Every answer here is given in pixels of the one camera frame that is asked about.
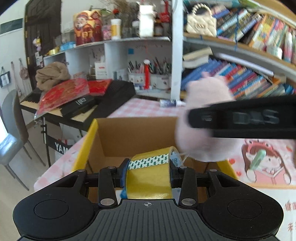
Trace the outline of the grey chair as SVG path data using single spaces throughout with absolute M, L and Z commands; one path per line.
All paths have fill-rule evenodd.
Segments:
M 23 149 L 27 156 L 30 154 L 25 148 L 28 144 L 36 155 L 37 159 L 45 166 L 37 151 L 29 140 L 29 133 L 23 118 L 18 92 L 14 89 L 8 93 L 1 106 L 2 120 L 8 133 L 7 137 L 1 142 L 1 165 L 15 178 L 26 190 L 29 188 L 20 180 L 17 174 L 12 170 L 9 163 L 15 155 Z

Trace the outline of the large pink plush toy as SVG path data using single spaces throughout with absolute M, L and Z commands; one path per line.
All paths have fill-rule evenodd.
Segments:
M 212 104 L 234 101 L 226 77 L 211 77 L 203 72 L 201 79 L 187 83 L 186 91 L 185 109 L 175 128 L 178 150 L 201 162 L 219 162 L 234 157 L 240 140 L 215 138 L 213 130 L 220 123 L 219 115 L 218 111 L 208 109 Z

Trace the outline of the red fortune god decoration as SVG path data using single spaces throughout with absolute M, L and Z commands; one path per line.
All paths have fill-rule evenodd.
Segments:
M 76 46 L 103 40 L 101 10 L 81 11 L 73 16 L 73 24 Z

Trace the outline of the black keyboard piano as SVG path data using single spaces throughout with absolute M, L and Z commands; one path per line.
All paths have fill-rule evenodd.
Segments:
M 86 95 L 45 113 L 51 123 L 87 130 L 95 118 L 106 118 L 135 96 L 131 82 L 113 80 L 102 96 Z

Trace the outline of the blue toy car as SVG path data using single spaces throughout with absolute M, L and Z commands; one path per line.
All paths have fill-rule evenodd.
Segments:
M 126 192 L 125 188 L 121 190 L 120 197 L 121 197 L 121 199 L 128 199 L 127 192 Z

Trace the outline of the cream quilted handbag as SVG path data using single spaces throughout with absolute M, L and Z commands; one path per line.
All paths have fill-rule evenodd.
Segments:
M 197 15 L 197 11 L 205 9 L 206 15 Z M 217 36 L 217 20 L 213 17 L 210 8 L 203 4 L 195 4 L 192 8 L 192 12 L 187 15 L 187 33 L 203 35 L 203 36 Z

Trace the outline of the yellow cardboard box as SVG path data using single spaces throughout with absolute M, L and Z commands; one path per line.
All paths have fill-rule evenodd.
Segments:
M 160 118 L 98 118 L 85 137 L 74 170 L 78 173 L 90 164 L 93 174 L 84 174 L 81 195 L 100 209 L 117 208 L 120 205 L 162 209 L 175 206 L 185 209 L 227 210 L 242 200 L 244 185 L 220 171 L 201 172 L 192 162 L 184 161 L 182 167 L 195 170 L 197 178 L 197 206 L 178 206 L 180 188 L 172 188 L 172 199 L 121 199 L 121 190 L 115 189 L 118 206 L 99 206 L 99 172 L 108 166 L 116 166 L 125 158 L 132 159 L 141 153 L 174 146 L 177 119 Z

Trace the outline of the mint green small object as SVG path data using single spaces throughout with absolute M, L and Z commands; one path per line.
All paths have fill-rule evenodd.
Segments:
M 254 159 L 252 160 L 252 162 L 250 163 L 249 168 L 251 170 L 256 170 L 265 157 L 266 157 L 266 150 L 260 149 L 256 153 L 256 155 L 255 155 Z

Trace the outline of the row of lower shelf books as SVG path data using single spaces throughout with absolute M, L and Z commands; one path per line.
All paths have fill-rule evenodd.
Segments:
M 181 90 L 191 81 L 202 78 L 207 72 L 211 77 L 223 76 L 235 99 L 253 99 L 295 94 L 295 87 L 282 83 L 278 77 L 271 77 L 244 65 L 220 59 L 209 58 L 201 64 L 193 62 L 192 67 L 184 67 Z

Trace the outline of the brown crumpled cloth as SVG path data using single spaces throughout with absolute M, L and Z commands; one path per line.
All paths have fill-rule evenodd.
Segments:
M 37 88 L 42 91 L 48 91 L 61 81 L 71 78 L 67 66 L 62 62 L 53 62 L 37 70 L 36 75 Z

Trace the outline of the red paper decorations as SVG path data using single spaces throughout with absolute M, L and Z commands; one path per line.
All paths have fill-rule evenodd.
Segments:
M 88 81 L 83 78 L 63 81 L 41 95 L 35 118 L 58 108 L 66 118 L 87 111 L 95 105 L 96 97 L 106 94 L 111 82 L 111 79 Z

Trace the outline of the yellow tape roll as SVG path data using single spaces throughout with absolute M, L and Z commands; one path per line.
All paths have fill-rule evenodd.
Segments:
M 172 199 L 170 163 L 176 168 L 183 166 L 174 146 L 133 156 L 126 172 L 127 198 Z

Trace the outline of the white bookshelf unit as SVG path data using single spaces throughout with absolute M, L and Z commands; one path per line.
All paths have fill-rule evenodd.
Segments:
M 106 40 L 103 42 L 80 45 L 65 52 L 44 58 L 44 63 L 57 61 L 61 57 L 65 58 L 68 71 L 71 76 L 79 73 L 86 73 L 90 65 L 95 60 L 91 57 L 91 50 L 104 48 L 106 72 L 109 78 L 113 77 L 116 70 L 126 68 L 129 61 L 134 63 L 145 59 L 162 59 L 165 56 L 163 50 L 165 44 L 171 44 L 171 51 L 167 57 L 171 61 L 171 91 L 164 90 L 141 91 L 141 95 L 154 98 L 180 99 L 181 76 L 182 76 L 182 56 L 183 56 L 183 2 L 172 2 L 172 36 L 150 37 L 150 38 L 122 38 L 119 40 Z

